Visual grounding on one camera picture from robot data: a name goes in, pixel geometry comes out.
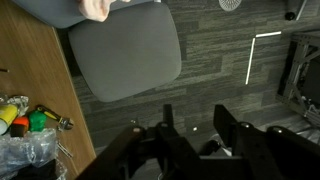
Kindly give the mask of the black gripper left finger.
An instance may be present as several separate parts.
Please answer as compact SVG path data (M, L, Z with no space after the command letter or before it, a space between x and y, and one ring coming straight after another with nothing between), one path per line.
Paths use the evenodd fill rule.
M173 127L174 120L173 120L173 110L171 104L165 104L163 106L163 127Z

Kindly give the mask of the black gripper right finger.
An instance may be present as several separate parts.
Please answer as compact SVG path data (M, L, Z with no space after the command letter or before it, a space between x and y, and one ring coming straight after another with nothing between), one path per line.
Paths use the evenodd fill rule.
M222 104L215 106L213 125L224 145L233 148L236 143L237 120Z

